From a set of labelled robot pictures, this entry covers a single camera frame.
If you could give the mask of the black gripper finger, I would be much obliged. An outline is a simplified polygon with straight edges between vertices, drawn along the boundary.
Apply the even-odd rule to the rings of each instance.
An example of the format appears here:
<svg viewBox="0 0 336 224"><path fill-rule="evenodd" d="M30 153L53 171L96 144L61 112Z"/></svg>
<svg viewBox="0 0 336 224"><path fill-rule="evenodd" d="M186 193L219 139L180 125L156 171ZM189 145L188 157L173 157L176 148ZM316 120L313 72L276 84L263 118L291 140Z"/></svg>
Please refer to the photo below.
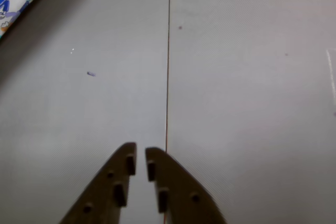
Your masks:
<svg viewBox="0 0 336 224"><path fill-rule="evenodd" d="M130 177L136 173L135 142L121 145L100 168L61 223L119 223L127 206Z"/></svg>
<svg viewBox="0 0 336 224"><path fill-rule="evenodd" d="M179 162L157 147L145 149L148 180L166 223L226 223L208 191Z"/></svg>

